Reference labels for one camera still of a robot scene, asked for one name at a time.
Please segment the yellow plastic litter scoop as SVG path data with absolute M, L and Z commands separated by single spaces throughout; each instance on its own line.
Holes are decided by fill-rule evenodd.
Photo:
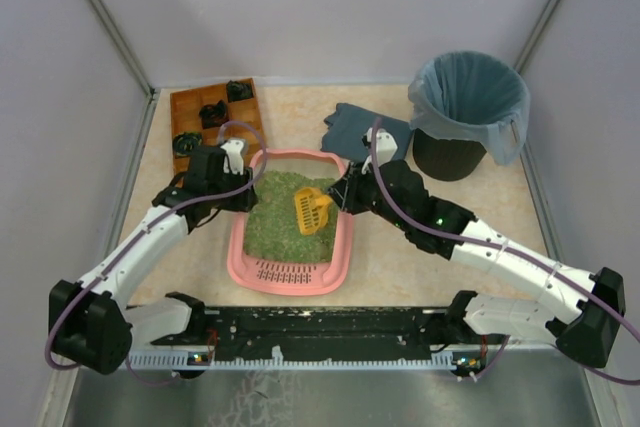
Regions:
M 324 228 L 329 219 L 332 198 L 315 187 L 304 187 L 294 194 L 294 207 L 299 232 L 313 235 Z

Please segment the pink litter box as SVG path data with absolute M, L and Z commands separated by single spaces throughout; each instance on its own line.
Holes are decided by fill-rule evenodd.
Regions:
M 335 154 L 308 149 L 269 149 L 256 152 L 247 165 L 295 172 L 309 178 L 339 179 L 346 172 L 345 162 Z M 332 292 L 344 281 L 349 270 L 354 218 L 340 212 L 332 258 L 324 263 L 287 263 L 265 260 L 244 251 L 248 216 L 235 215 L 229 239 L 227 270 L 239 285 L 259 292 L 284 296 L 316 296 Z

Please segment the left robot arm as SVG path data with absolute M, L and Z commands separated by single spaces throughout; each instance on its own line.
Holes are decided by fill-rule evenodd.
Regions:
M 134 231 L 78 281 L 59 281 L 50 291 L 45 360 L 50 367 L 80 366 L 107 375 L 131 350 L 201 327 L 203 304 L 170 293 L 132 308 L 136 289 L 158 262 L 194 230 L 219 213 L 247 213 L 257 203 L 253 171 L 244 163 L 246 141 L 231 138 L 199 146 L 188 168 L 161 190 Z

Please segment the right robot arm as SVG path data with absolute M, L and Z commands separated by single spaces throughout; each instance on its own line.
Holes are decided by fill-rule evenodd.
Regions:
M 528 338 L 554 345 L 571 360 L 603 368 L 626 311 L 622 276 L 569 267 L 508 239 L 468 209 L 431 195 L 406 162 L 379 168 L 352 164 L 327 189 L 340 211 L 370 212 L 428 254 L 486 272 L 527 294 L 526 300 L 459 292 L 449 306 L 478 335 Z

